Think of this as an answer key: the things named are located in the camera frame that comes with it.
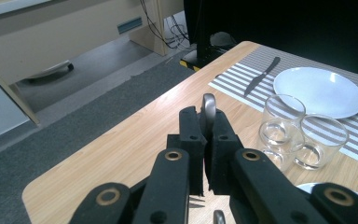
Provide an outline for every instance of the metal utensil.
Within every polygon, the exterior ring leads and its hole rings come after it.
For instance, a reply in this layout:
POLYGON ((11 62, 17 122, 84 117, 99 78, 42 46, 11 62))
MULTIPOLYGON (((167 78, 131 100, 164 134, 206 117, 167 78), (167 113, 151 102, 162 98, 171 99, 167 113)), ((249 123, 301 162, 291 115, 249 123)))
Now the metal utensil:
POLYGON ((269 67, 264 71, 260 76, 254 77, 252 81, 249 83, 248 87, 243 94, 245 97, 258 85, 258 83, 263 80, 263 78, 272 70, 274 67, 281 61, 280 57, 275 57, 274 61, 269 65, 269 67))

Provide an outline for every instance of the clear glass cup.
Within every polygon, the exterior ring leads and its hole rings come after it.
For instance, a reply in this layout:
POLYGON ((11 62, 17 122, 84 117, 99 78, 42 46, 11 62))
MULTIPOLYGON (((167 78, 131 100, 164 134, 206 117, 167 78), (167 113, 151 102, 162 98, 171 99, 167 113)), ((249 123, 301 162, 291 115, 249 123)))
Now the clear glass cup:
POLYGON ((270 119, 260 125, 258 149, 263 151, 282 172, 294 163, 297 152, 304 146, 304 137, 293 123, 270 119))
POLYGON ((349 132, 338 120, 323 115, 307 115, 300 121, 305 144, 295 162, 307 170, 317 170, 330 162, 348 142, 349 132))
POLYGON ((284 119, 299 127, 299 122, 306 114, 303 103, 291 95, 271 95, 264 104, 263 119, 284 119))

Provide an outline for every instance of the placemat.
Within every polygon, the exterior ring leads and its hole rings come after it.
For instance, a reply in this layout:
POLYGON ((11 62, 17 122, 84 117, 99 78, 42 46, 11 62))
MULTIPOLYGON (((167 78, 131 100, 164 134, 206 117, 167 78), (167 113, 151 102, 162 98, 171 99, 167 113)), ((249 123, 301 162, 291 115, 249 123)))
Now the placemat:
MULTIPOLYGON (((340 74, 358 86, 358 75, 327 64, 317 63, 281 50, 260 46, 247 57, 232 65, 226 72, 217 76, 209 83, 215 89, 259 110, 263 111, 264 102, 274 94, 273 81, 280 72, 294 67, 316 67, 340 74), (274 57, 281 57, 280 63, 267 75, 262 82, 247 96, 243 96, 250 80, 260 75, 274 57)), ((350 132, 349 142, 340 150, 347 156, 358 160, 358 114, 347 119, 339 119, 350 132)))

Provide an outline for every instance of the carpeted floor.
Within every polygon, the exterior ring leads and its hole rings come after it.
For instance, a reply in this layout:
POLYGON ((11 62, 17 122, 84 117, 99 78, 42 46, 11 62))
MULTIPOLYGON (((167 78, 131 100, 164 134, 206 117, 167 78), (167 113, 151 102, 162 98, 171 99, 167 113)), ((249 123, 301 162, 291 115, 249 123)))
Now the carpeted floor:
POLYGON ((0 223, 30 223, 22 203, 28 183, 147 105, 194 71, 180 52, 0 153, 0 223))

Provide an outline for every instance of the desk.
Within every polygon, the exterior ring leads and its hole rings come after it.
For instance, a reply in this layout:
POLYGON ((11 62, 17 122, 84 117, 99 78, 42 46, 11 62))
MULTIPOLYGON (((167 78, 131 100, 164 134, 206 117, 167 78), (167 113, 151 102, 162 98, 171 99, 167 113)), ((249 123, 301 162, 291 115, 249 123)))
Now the desk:
MULTIPOLYGON (((157 154, 165 149, 167 134, 179 133, 179 111, 191 105, 200 111, 206 92, 215 96, 217 107, 225 112, 243 145, 255 147, 262 114, 208 84, 259 47, 240 43, 31 182, 22 194, 31 221, 67 223, 95 187, 106 182, 131 187, 147 177, 157 154)), ((285 175, 294 185, 329 181, 358 191, 358 161, 342 153, 320 171, 293 166, 285 175)), ((224 210, 227 223, 234 223, 228 197, 207 191, 205 178, 204 187, 204 202, 198 204, 205 207, 190 208, 189 223, 212 223, 215 209, 224 210)))

